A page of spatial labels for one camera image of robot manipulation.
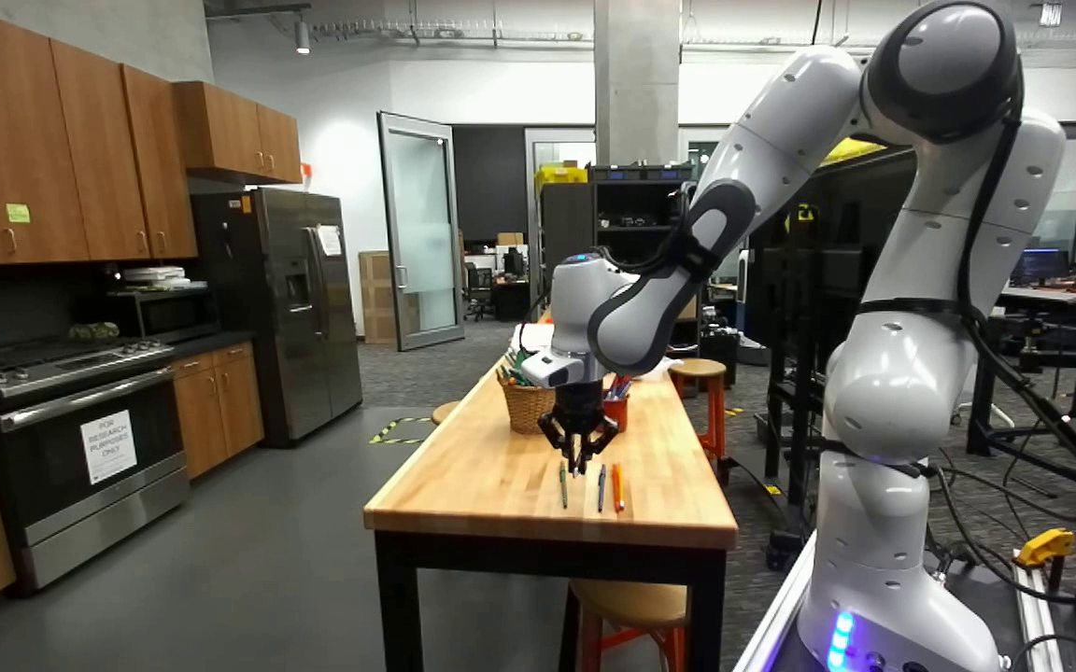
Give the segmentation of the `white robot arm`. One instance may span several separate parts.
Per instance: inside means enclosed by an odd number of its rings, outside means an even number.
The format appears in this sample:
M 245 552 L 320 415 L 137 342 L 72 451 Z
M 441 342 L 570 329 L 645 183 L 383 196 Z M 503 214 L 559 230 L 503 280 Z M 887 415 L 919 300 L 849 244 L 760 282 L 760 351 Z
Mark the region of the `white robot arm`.
M 1014 275 L 1050 201 L 1063 132 L 1025 103 L 1014 25 L 981 0 L 933 0 L 870 57 L 804 47 L 710 154 L 684 220 L 635 271 L 598 255 L 553 270 L 558 385 L 544 438 L 570 466 L 598 456 L 608 373 L 664 358 L 671 322 L 849 134 L 915 154 L 849 337 L 826 363 L 814 568 L 794 631 L 826 672 L 1000 672 L 990 626 L 926 568 L 919 463 L 973 387 L 973 322 Z

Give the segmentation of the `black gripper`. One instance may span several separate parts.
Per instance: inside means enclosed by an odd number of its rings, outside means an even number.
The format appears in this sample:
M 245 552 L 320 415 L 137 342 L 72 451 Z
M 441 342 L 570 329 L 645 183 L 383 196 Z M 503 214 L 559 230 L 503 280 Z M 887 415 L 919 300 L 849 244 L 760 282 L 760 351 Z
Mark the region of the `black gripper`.
M 538 419 L 543 438 L 559 451 L 565 466 L 575 469 L 570 431 L 584 431 L 580 469 L 600 456 L 621 425 L 600 412 L 600 385 L 559 385 L 553 415 Z

